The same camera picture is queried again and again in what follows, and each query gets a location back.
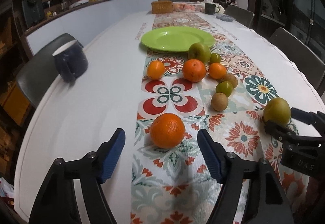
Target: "patterned table runner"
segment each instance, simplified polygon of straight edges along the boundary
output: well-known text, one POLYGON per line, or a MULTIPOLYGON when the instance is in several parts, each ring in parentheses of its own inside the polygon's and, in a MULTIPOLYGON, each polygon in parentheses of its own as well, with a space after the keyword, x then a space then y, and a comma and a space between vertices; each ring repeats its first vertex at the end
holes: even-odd
MULTIPOLYGON (((211 52, 221 55, 221 63, 229 73, 237 75, 239 82, 229 97, 228 107, 217 112, 210 104, 218 82, 209 75, 199 83, 183 78, 187 53, 148 50, 134 138, 131 223, 206 223, 220 185, 211 178, 197 144, 197 132, 202 128, 226 151, 243 159, 258 161, 266 157, 295 211, 304 202, 308 177, 280 164, 282 144, 265 133, 261 119, 268 101, 281 95, 238 46, 198 15, 156 15, 153 29, 168 26, 190 26, 211 33, 216 40, 211 52), (154 60, 163 62, 166 69, 164 76, 155 81, 146 76, 147 67, 154 60), (175 113, 186 128, 183 141, 170 150, 155 146, 149 135, 153 120, 163 113, 175 113)), ((298 133, 291 120, 289 127, 298 133)), ((241 222, 248 184, 243 182, 234 223, 241 222)))

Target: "green plate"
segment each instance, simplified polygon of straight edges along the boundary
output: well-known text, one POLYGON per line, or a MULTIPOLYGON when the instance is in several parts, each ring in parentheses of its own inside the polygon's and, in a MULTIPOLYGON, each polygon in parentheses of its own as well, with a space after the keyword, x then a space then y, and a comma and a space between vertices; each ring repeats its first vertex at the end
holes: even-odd
POLYGON ((214 45, 215 38, 203 30, 185 27, 165 27, 144 34, 141 42, 154 50, 167 52, 187 52, 193 43, 214 45))

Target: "dining table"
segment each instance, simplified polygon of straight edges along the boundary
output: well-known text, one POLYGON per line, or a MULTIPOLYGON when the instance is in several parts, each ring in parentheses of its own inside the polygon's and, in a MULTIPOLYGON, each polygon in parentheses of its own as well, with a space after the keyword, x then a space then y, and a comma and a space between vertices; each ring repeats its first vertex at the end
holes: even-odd
MULTIPOLYGON (((139 12, 107 28, 84 52, 87 71, 74 84, 60 75, 54 80, 23 139, 14 201, 24 220, 56 158, 80 159, 109 141, 117 128, 125 131, 126 143, 102 189, 119 224, 207 221, 221 186, 211 178, 197 144, 202 128, 243 159, 265 157, 293 211, 305 202, 308 176, 280 164, 282 144, 265 133, 263 108, 274 97, 307 112, 324 113, 325 105, 296 65, 254 30, 202 12, 139 12), (187 53, 159 52, 141 43, 146 32, 169 26, 194 27, 214 36, 211 52, 219 53, 221 64, 238 79, 224 111, 211 108, 216 80, 208 74, 198 83, 183 78, 187 53), (154 60, 165 66, 159 80, 146 75, 154 60), (172 149, 158 148, 150 140, 150 126, 163 113, 178 115, 185 125, 184 139, 172 149)), ((296 120, 290 119, 288 127, 299 135, 319 136, 312 126, 296 120)), ((248 185, 243 181, 235 223, 241 222, 248 185)), ((81 220, 89 223, 80 181, 74 180, 74 186, 81 220)))

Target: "mug handle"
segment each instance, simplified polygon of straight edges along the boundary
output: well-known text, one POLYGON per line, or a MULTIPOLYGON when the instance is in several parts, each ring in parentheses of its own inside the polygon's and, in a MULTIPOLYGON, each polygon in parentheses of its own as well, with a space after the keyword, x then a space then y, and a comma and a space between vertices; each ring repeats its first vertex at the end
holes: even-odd
POLYGON ((64 80, 66 80, 68 82, 74 82, 76 80, 76 78, 70 71, 70 68, 68 66, 68 62, 67 62, 66 58, 63 58, 63 60, 61 61, 60 68, 61 68, 60 75, 62 76, 62 78, 64 80))

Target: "metal bolt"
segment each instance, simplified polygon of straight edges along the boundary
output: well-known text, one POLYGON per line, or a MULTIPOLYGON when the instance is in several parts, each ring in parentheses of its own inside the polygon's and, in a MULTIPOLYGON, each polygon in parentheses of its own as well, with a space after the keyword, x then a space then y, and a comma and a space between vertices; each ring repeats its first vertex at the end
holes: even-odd
POLYGON ((55 160, 54 160, 54 163, 55 164, 61 164, 61 163, 63 163, 64 162, 64 160, 62 159, 62 158, 56 158, 55 160))
POLYGON ((263 164, 268 164, 268 161, 267 161, 267 159, 265 159, 265 158, 261 158, 261 162, 262 162, 263 164))
POLYGON ((229 158, 231 158, 231 159, 234 159, 234 158, 236 157, 236 154, 233 153, 233 152, 231 152, 231 151, 229 151, 229 152, 227 152, 227 156, 228 156, 229 158))
POLYGON ((87 157, 88 158, 94 158, 96 156, 96 152, 95 151, 90 151, 89 153, 87 153, 87 157))

